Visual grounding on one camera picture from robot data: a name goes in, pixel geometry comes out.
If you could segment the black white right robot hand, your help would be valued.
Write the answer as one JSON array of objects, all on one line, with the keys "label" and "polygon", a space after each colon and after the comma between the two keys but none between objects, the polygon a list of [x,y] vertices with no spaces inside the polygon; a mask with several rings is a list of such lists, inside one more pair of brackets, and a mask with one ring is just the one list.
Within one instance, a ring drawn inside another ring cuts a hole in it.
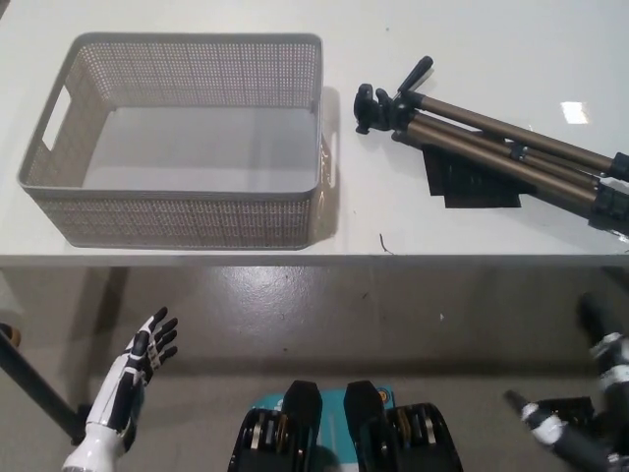
[{"label": "black white right robot hand", "polygon": [[599,441],[560,419],[538,402],[509,389],[507,404],[535,440],[576,471],[626,471],[628,469],[628,335],[622,323],[592,293],[577,305],[580,328],[589,341],[606,408],[607,436]]}]

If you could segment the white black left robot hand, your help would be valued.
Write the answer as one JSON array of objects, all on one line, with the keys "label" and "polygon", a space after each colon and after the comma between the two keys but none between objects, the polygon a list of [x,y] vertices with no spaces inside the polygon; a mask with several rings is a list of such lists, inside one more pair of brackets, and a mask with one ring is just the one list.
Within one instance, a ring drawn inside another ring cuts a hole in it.
[{"label": "white black left robot hand", "polygon": [[162,307],[138,329],[123,352],[114,360],[86,418],[86,427],[99,425],[118,435],[137,422],[143,390],[154,374],[178,348],[178,319],[168,317]]}]

